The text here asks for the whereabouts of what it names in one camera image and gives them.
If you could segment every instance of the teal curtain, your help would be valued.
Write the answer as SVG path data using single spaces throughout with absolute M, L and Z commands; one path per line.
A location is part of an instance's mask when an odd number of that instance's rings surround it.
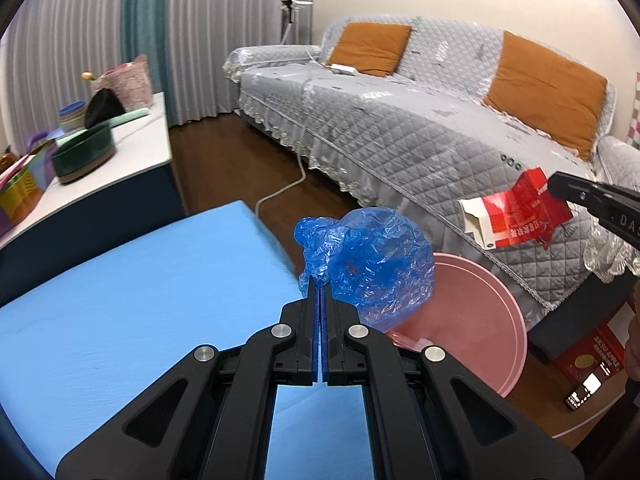
M 164 92 L 169 126 L 177 123 L 174 85 L 167 49 L 166 0 L 122 0 L 122 59 L 132 61 L 139 54 L 148 57 L 154 92 Z

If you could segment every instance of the person's hand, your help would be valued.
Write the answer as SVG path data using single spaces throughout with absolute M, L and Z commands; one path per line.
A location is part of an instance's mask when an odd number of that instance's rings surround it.
M 636 308 L 640 307 L 640 285 L 636 285 Z M 625 347 L 626 374 L 640 381 L 640 318 L 636 314 L 629 323 L 629 340 Z

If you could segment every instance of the black bag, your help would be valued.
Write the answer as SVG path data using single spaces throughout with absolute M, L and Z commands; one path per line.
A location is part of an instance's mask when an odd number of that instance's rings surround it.
M 89 101 L 84 116 L 84 127 L 89 129 L 125 113 L 122 103 L 110 88 L 98 90 Z

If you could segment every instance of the metal screw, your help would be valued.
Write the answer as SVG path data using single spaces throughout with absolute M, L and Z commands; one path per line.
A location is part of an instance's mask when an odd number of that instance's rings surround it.
M 442 361 L 447 353 L 439 346 L 430 346 L 424 349 L 424 356 L 434 363 Z
M 274 337 L 287 337 L 291 335 L 291 332 L 293 332 L 291 327 L 283 323 L 275 325 L 271 329 L 271 335 L 273 335 Z
M 193 356 L 201 363 L 211 361 L 216 351 L 210 346 L 199 346 L 193 352 Z
M 364 325 L 351 325 L 348 332 L 351 337 L 360 339 L 369 334 L 369 329 Z

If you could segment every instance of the colorful plastic basket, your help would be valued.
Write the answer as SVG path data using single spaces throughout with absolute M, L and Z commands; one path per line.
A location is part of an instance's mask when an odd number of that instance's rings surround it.
M 55 150 L 54 142 L 44 144 L 0 189 L 0 236 L 16 227 L 38 205 L 56 176 L 51 164 Z

